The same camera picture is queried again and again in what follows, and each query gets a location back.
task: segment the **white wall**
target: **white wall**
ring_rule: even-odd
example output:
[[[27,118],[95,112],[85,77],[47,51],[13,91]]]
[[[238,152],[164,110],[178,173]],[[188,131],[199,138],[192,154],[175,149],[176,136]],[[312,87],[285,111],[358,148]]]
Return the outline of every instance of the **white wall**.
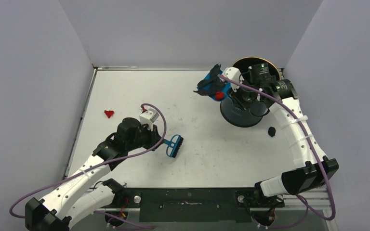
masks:
[[[60,0],[95,66],[284,67],[322,0]]]
[[[92,74],[57,0],[0,0],[0,231],[26,230],[9,206],[62,177]]]
[[[370,1],[324,0],[285,69],[332,179],[341,230],[370,230]]]

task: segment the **red toy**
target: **red toy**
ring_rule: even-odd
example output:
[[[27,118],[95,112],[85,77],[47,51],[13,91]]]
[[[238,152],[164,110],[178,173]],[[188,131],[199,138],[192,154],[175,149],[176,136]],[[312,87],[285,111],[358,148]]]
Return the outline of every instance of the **red toy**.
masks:
[[[224,97],[225,97],[225,94],[224,94],[223,92],[221,92],[221,91],[218,91],[218,92],[215,94],[215,99],[216,99],[217,101],[222,100]]]
[[[114,111],[107,111],[107,110],[104,110],[104,114],[110,119],[110,117],[112,115],[114,115]]]

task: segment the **table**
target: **table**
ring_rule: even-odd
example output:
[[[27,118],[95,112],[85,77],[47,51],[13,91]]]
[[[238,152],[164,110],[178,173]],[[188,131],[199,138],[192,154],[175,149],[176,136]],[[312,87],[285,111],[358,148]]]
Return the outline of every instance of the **table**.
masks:
[[[252,187],[294,169],[290,149],[276,120],[267,115],[252,128],[238,128],[223,119],[219,103],[194,93],[206,70],[104,70],[95,71],[66,176],[75,172],[92,151],[126,117],[139,119],[140,104],[157,106],[167,120],[167,138],[184,137],[177,157],[165,147],[122,162],[102,180],[114,178],[130,188],[237,188]],[[104,110],[114,110],[108,119]],[[156,121],[160,133],[163,124]],[[267,134],[269,127],[276,135]],[[314,208],[330,213],[325,188],[302,194]],[[284,196],[285,208],[304,210],[294,196]],[[329,230],[336,223],[327,222]]]

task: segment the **black container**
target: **black container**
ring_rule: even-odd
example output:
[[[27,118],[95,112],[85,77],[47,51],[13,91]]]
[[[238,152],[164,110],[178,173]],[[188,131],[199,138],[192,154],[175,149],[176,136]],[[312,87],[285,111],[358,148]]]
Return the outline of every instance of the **black container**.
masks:
[[[241,73],[246,73],[249,66],[254,66],[256,64],[268,63],[269,73],[280,80],[280,72],[277,67],[271,62],[257,57],[246,57],[239,59],[232,66],[240,70]],[[245,80],[250,79],[249,73],[243,75]],[[231,98],[226,98],[221,101],[221,114],[227,122],[232,125],[241,128],[248,128],[258,124],[263,116],[267,114],[266,105],[262,102],[252,102],[250,109],[241,109]]]

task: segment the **metal bolt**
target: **metal bolt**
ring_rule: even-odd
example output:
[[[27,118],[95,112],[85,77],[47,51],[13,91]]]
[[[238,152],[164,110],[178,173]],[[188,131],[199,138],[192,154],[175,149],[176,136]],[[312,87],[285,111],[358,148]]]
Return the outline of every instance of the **metal bolt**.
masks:
[[[243,203],[243,200],[245,199],[245,196],[244,195],[240,195],[240,196],[238,196],[238,201],[240,202],[240,203]]]
[[[136,204],[140,203],[140,201],[141,201],[141,197],[140,197],[140,196],[135,196],[135,197],[134,197],[134,202],[135,202]]]

